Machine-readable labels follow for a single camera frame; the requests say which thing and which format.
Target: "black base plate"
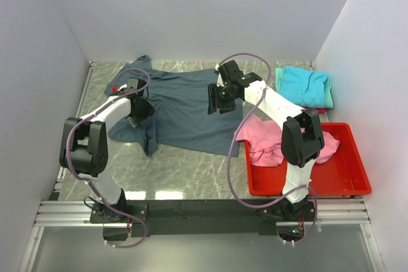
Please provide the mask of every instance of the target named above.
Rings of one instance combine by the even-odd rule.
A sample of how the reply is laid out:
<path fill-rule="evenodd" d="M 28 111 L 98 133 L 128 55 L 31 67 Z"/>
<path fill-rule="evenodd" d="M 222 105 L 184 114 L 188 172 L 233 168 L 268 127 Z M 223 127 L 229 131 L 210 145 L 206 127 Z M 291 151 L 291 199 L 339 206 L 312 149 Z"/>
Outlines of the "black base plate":
<path fill-rule="evenodd" d="M 255 205 L 270 201 L 271 199 L 245 200 Z M 280 215 L 274 215 L 279 214 L 279 209 L 277 210 L 275 206 L 265 210 L 253 210 L 242 206 L 234 199 L 127 201 L 127 207 L 128 213 L 146 221 L 150 235 L 258 233 L 275 236 L 277 235 L 276 222 L 298 222 L 298 217 L 283 219 Z M 302 210 L 305 222 L 313 221 L 313 209 L 312 202 L 305 205 Z M 106 214 L 95 213 L 91 214 L 90 223 L 112 224 L 114 222 Z M 109 228 L 111 230 L 106 228 L 104 233 L 110 231 L 112 240 L 124 238 L 127 231 L 126 228 L 122 230 L 117 228 L 116 231 L 112 227 Z M 132 222 L 132 237 L 143 236 L 143 231 L 141 224 Z"/>

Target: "white wall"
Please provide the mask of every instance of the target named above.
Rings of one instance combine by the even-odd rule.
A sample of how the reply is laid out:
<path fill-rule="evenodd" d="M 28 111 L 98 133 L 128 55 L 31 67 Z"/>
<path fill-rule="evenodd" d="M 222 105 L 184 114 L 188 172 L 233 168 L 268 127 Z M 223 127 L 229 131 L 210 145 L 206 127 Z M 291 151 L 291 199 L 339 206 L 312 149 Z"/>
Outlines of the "white wall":
<path fill-rule="evenodd" d="M 0 270 L 18 271 L 89 65 L 54 0 L 0 8 Z"/>
<path fill-rule="evenodd" d="M 408 0 L 348 0 L 316 60 L 333 78 L 330 119 L 351 125 L 388 271 L 407 271 Z"/>
<path fill-rule="evenodd" d="M 57 0 L 88 59 L 314 60 L 346 0 Z"/>

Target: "metal frame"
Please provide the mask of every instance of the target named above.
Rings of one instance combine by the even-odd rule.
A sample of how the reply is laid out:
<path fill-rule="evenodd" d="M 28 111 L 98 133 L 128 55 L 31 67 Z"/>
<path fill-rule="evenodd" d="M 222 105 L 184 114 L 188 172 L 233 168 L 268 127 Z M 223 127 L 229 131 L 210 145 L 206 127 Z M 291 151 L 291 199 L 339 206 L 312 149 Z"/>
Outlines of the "metal frame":
<path fill-rule="evenodd" d="M 84 84 L 84 89 L 80 98 L 76 116 L 82 111 L 84 98 L 89 88 L 89 82 L 96 62 L 90 62 L 88 75 Z M 60 167 L 54 192 L 59 193 L 65 177 L 66 169 Z M 367 246 L 368 254 L 372 261 L 375 272 L 385 271 L 383 259 L 379 251 L 378 244 L 374 237 L 370 218 L 362 197 L 341 198 L 326 197 L 317 200 L 318 223 L 321 224 L 360 224 L 361 231 Z M 41 237 L 45 227 L 126 227 L 127 224 L 91 224 L 89 216 L 91 209 L 84 206 L 81 201 L 42 201 L 38 209 L 36 219 L 25 254 L 20 265 L 20 272 L 31 271 Z M 296 225 L 296 222 L 277 222 L 277 226 Z"/>
<path fill-rule="evenodd" d="M 318 199 L 318 222 L 320 224 L 369 224 L 365 204 L 357 199 Z M 126 227 L 126 223 L 89 223 L 91 209 L 82 201 L 42 201 L 34 227 Z M 277 222 L 277 225 L 297 225 L 297 222 Z"/>
<path fill-rule="evenodd" d="M 363 237 L 365 245 L 367 246 L 368 254 L 371 259 L 372 266 L 375 272 L 386 271 L 383 256 L 378 247 L 377 240 L 375 239 L 374 232 L 371 224 L 362 224 L 361 231 L 363 232 Z"/>

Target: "gray t-shirt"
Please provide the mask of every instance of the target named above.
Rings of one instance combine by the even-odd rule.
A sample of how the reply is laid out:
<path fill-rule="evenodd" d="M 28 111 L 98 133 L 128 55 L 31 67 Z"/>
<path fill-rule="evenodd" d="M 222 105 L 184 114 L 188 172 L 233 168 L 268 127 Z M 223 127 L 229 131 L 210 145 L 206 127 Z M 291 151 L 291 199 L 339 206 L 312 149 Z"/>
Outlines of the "gray t-shirt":
<path fill-rule="evenodd" d="M 237 100 L 235 111 L 207 115 L 207 85 L 217 82 L 214 69 L 168 73 L 152 69 L 147 55 L 126 64 L 121 71 L 129 68 L 144 69 L 150 75 L 147 100 L 156 112 L 136 127 L 126 119 L 120 120 L 108 133 L 111 139 L 138 142 L 147 155 L 153 154 L 158 143 L 228 155 L 233 134 L 242 120 L 242 102 Z M 129 71 L 119 77 L 116 85 L 125 84 L 130 77 L 146 80 L 142 73 Z M 113 80 L 105 89 L 107 96 L 112 93 L 112 86 Z M 233 156 L 238 155 L 238 149 L 239 143 L 235 143 Z"/>

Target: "teal cloth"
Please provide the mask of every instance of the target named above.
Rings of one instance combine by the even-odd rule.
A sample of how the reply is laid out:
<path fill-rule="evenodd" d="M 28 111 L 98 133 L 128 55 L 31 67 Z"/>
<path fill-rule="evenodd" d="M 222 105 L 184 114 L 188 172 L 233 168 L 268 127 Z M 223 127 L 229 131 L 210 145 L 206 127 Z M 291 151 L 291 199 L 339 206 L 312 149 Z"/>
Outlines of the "teal cloth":
<path fill-rule="evenodd" d="M 297 105 L 312 108 L 333 108 L 332 81 L 328 77 L 328 73 L 307 71 L 292 66 L 276 67 L 275 81 L 276 91 Z M 321 94 L 322 83 L 324 98 Z"/>

